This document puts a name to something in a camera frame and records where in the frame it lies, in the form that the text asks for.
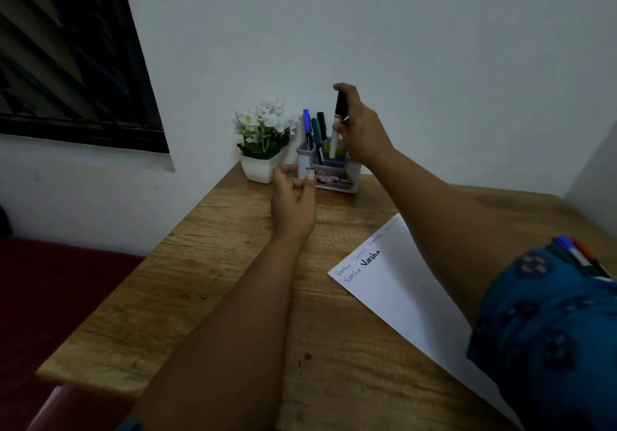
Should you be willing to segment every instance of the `table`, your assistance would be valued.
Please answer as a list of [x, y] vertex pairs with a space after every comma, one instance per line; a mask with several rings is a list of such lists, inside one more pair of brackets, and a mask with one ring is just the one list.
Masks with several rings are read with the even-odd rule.
[[[461, 188], [503, 214], [532, 244], [575, 235], [617, 274], [615, 240], [558, 197]], [[270, 193], [236, 165], [38, 375], [138, 397], [270, 238]], [[317, 224], [294, 274], [276, 428], [514, 429], [327, 276], [396, 211], [370, 175], [362, 176], [357, 196], [317, 191]]]

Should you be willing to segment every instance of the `white paper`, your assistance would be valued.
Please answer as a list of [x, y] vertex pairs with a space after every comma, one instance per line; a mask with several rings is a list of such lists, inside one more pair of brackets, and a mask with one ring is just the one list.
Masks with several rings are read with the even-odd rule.
[[465, 356], [471, 328], [424, 262], [400, 214], [328, 275], [522, 428], [497, 385]]

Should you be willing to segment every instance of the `wooden tabletop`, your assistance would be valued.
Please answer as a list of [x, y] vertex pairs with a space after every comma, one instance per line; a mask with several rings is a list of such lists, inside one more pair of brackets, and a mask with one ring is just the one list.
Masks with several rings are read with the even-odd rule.
[[[576, 236], [617, 274], [617, 243], [559, 198], [463, 189], [506, 216], [532, 244], [544, 246], [556, 234]], [[139, 396], [265, 246], [271, 233], [270, 193], [270, 186], [247, 181], [236, 165], [38, 375]], [[362, 176], [357, 196], [317, 191], [317, 225], [294, 275], [276, 427], [514, 429], [327, 276], [396, 211], [373, 176]]]

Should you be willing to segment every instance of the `window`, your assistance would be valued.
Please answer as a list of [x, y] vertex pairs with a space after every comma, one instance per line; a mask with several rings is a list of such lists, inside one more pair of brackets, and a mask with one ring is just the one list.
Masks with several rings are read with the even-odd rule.
[[0, 133], [169, 153], [128, 0], [0, 7]]

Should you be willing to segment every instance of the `hand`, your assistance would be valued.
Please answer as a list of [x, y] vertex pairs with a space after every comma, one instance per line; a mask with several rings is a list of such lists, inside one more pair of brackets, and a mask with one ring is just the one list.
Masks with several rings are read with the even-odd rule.
[[315, 181], [288, 176], [297, 169], [295, 164], [287, 164], [274, 170], [270, 208], [273, 238], [292, 239], [303, 244], [315, 226]]
[[349, 106], [349, 120], [336, 124], [335, 130], [343, 136], [351, 157], [370, 168], [378, 155], [394, 150], [394, 146], [379, 116], [360, 101], [354, 85], [335, 84], [334, 89], [345, 93]]

